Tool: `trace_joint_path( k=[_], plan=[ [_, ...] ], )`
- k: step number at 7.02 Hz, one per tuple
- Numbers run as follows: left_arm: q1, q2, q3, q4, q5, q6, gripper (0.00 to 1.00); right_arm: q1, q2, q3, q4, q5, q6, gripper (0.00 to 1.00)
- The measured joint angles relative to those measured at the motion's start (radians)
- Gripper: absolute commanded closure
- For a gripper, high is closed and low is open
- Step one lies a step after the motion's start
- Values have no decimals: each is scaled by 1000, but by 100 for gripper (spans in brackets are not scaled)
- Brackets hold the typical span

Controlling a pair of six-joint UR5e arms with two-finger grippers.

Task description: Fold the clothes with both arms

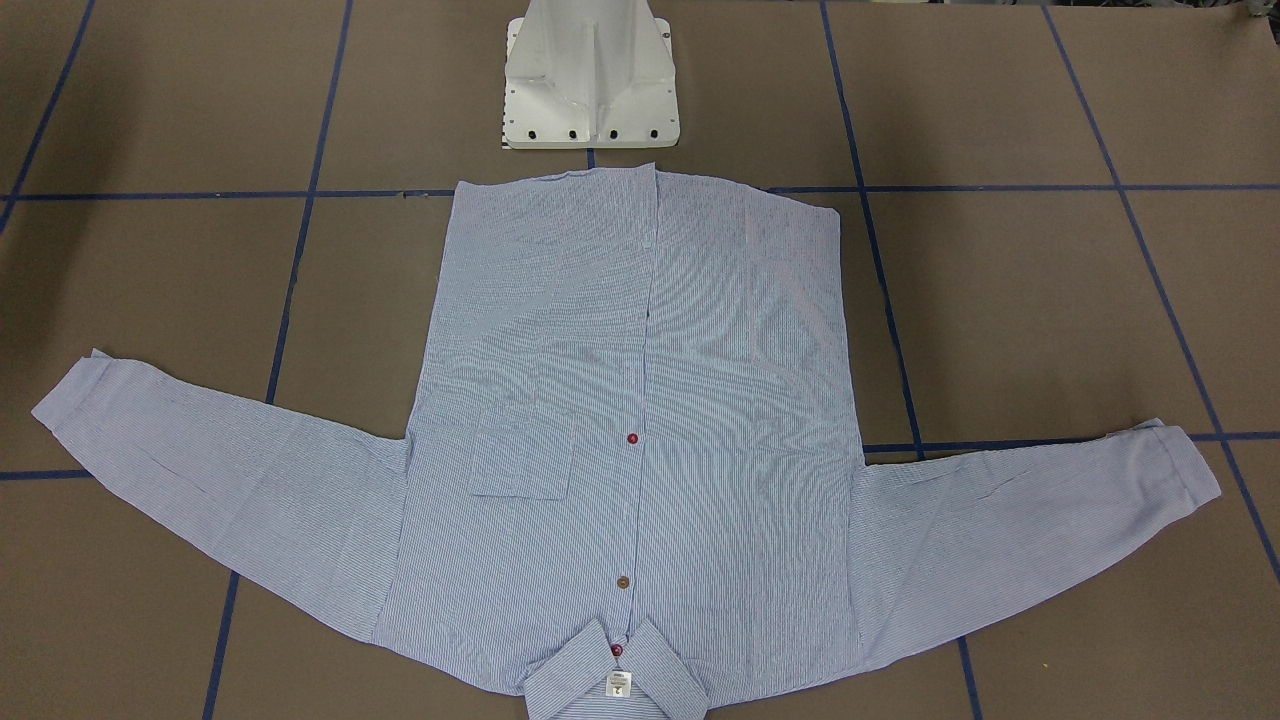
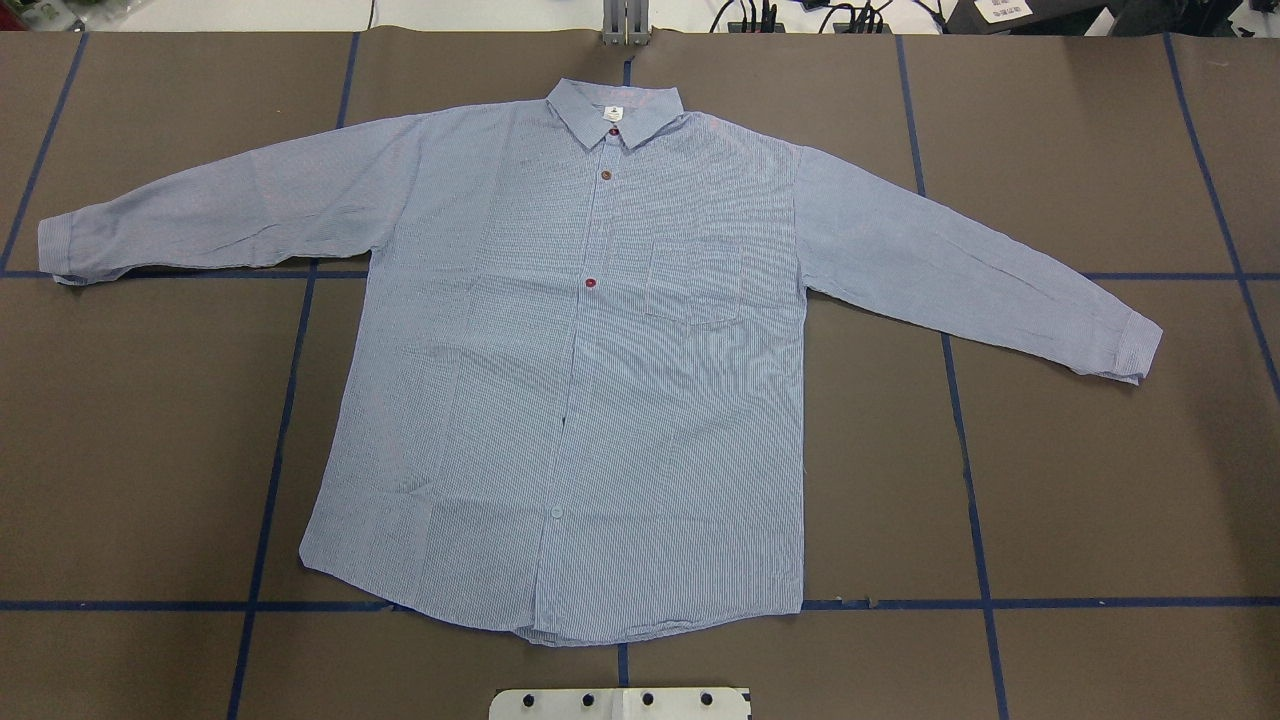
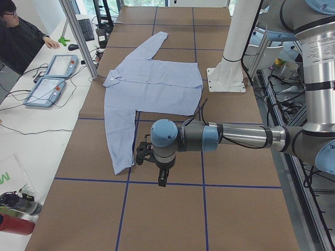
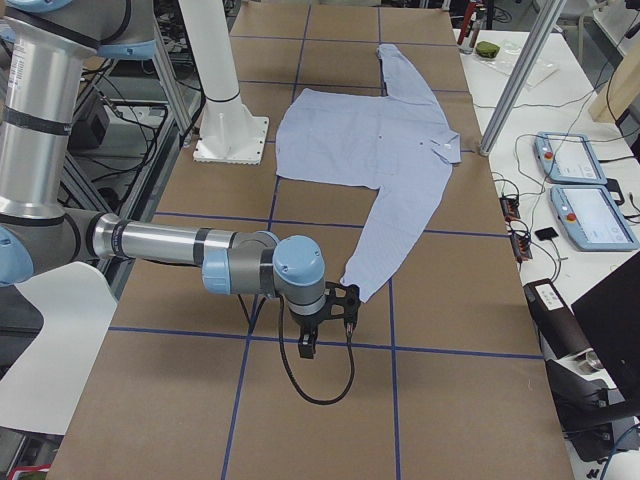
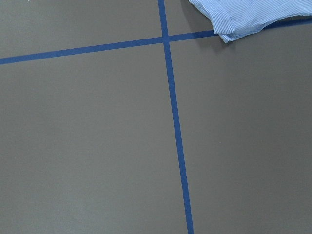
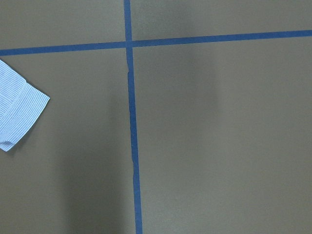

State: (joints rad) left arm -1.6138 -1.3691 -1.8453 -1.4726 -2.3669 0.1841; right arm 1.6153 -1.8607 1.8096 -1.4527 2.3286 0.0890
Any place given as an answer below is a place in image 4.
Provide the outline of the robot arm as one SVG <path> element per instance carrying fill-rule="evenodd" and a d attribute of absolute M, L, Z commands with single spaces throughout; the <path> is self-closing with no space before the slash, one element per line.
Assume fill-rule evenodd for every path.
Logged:
<path fill-rule="evenodd" d="M 101 259 L 197 267 L 213 293 L 278 299 L 299 327 L 300 355 L 310 358 L 336 300 L 315 241 L 123 218 L 70 152 L 90 95 L 82 81 L 107 76 L 86 62 L 151 60 L 160 40 L 150 1 L 5 4 L 1 44 L 11 64 L 1 109 L 1 282 Z"/>

